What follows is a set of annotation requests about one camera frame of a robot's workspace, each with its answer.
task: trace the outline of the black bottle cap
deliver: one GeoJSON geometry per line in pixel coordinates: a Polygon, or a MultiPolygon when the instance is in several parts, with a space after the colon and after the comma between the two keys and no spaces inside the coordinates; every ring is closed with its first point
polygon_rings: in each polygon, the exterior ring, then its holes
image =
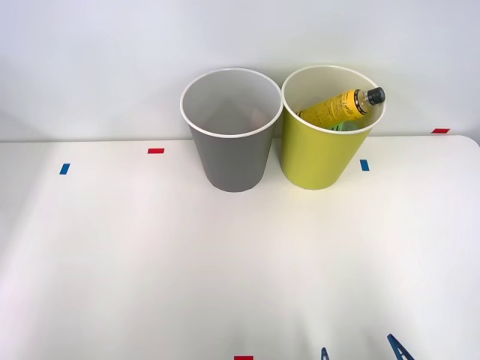
{"type": "Polygon", "coordinates": [[[372,105],[377,105],[385,101],[385,92],[382,88],[373,88],[367,91],[367,99],[372,105]]]}

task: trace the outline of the white wall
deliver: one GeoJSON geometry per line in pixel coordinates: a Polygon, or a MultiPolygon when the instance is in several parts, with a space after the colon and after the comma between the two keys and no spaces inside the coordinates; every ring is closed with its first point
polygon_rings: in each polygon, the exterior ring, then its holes
{"type": "Polygon", "coordinates": [[[0,140],[188,138],[179,97],[202,72],[334,63],[386,90],[376,134],[479,141],[480,5],[440,2],[3,0],[0,140]]]}

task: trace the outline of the gray cup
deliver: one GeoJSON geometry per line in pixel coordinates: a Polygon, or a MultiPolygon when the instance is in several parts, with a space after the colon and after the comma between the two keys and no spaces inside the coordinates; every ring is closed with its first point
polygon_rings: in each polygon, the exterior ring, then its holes
{"type": "Polygon", "coordinates": [[[253,70],[216,70],[187,86],[180,111],[212,185],[239,192],[259,183],[282,109],[278,85],[253,70]]]}

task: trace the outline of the paper cup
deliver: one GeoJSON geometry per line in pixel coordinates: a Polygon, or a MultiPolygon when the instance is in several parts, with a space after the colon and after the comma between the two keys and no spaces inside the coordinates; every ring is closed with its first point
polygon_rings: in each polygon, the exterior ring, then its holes
{"type": "Polygon", "coordinates": [[[282,109],[278,85],[253,70],[216,70],[187,86],[181,114],[216,188],[239,192],[258,184],[282,109]]]}
{"type": "Polygon", "coordinates": [[[370,90],[378,85],[346,67],[317,65],[297,70],[282,86],[283,146],[281,166],[285,176],[305,189],[333,185],[352,160],[367,135],[383,117],[385,102],[372,106],[353,131],[326,130],[296,115],[320,101],[350,89],[370,90]]]}

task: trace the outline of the yellow-green cup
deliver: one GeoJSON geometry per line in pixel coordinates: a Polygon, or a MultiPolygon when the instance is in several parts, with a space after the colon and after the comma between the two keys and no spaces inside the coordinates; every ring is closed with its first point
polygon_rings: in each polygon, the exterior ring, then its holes
{"type": "Polygon", "coordinates": [[[360,129],[354,131],[322,129],[296,113],[347,90],[370,90],[377,86],[357,71],[334,65],[304,67],[286,78],[282,86],[285,109],[281,166],[293,184],[305,189],[333,185],[383,117],[386,105],[384,102],[372,106],[358,121],[360,129]]]}

